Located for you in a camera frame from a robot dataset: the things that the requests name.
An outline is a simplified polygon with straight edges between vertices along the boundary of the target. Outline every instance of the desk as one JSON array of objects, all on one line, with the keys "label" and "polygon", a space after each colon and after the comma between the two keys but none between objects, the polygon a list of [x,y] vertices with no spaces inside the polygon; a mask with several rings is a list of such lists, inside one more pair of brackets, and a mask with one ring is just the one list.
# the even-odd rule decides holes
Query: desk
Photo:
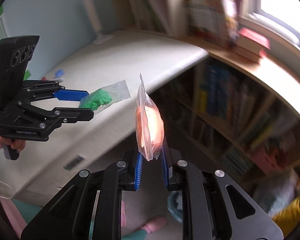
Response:
[{"label": "desk", "polygon": [[[93,92],[125,79],[131,98],[97,114],[90,122],[63,124],[47,142],[28,141],[16,161],[6,160],[0,151],[0,180],[9,184],[21,200],[44,205],[79,170],[87,167],[135,129],[135,106],[142,73],[146,92],[151,93],[208,53],[197,46],[148,33],[116,31],[102,45],[89,44],[51,70],[65,71],[67,89]],[[49,99],[34,105],[77,107],[78,102]],[[77,155],[82,161],[71,171],[64,166]]]}]

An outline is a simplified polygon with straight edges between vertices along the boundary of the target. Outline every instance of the bag with orange clay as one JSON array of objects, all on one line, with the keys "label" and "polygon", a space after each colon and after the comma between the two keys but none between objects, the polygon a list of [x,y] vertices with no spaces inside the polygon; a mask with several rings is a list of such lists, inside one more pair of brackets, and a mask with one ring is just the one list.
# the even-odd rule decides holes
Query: bag with orange clay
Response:
[{"label": "bag with orange clay", "polygon": [[139,152],[147,161],[158,159],[164,137],[164,126],[159,109],[145,91],[143,79],[136,105],[136,135]]}]

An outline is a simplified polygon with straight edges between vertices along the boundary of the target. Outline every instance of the pink shoe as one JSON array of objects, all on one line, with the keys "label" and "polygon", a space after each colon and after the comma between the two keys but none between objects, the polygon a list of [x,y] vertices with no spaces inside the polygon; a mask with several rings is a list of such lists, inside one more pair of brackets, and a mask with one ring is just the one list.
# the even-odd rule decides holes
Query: pink shoe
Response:
[{"label": "pink shoe", "polygon": [[167,218],[165,216],[156,216],[148,220],[142,226],[138,227],[136,230],[134,230],[134,232],[143,229],[147,231],[148,234],[151,234],[163,228],[166,223]]},{"label": "pink shoe", "polygon": [[127,225],[126,208],[124,202],[121,201],[121,227],[124,228]]}]

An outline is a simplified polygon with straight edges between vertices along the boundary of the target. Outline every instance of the yellow bag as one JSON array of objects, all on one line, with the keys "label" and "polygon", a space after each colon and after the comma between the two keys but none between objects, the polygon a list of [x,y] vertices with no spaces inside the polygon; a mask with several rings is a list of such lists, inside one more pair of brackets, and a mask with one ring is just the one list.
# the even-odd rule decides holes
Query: yellow bag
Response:
[{"label": "yellow bag", "polygon": [[300,221],[300,196],[295,198],[272,219],[281,228],[284,237],[286,237]]}]

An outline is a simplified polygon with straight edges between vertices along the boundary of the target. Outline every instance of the silver bolt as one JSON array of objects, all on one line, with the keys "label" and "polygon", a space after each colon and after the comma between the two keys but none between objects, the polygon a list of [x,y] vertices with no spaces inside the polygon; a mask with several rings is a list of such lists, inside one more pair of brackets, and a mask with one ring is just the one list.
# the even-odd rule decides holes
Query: silver bolt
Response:
[{"label": "silver bolt", "polygon": [[119,168],[123,168],[123,167],[125,167],[127,165],[127,163],[125,162],[125,161],[118,161],[117,162],[117,166],[119,167]]},{"label": "silver bolt", "polygon": [[178,165],[180,167],[186,167],[188,165],[188,163],[186,161],[184,161],[184,160],[180,160],[180,161],[178,161]]},{"label": "silver bolt", "polygon": [[215,174],[217,177],[222,178],[222,177],[225,175],[225,172],[224,172],[224,171],[221,171],[221,170],[217,170],[217,171],[214,172],[214,174]]},{"label": "silver bolt", "polygon": [[84,177],[87,177],[89,175],[89,171],[87,170],[82,170],[79,172],[79,176],[84,178]]}]

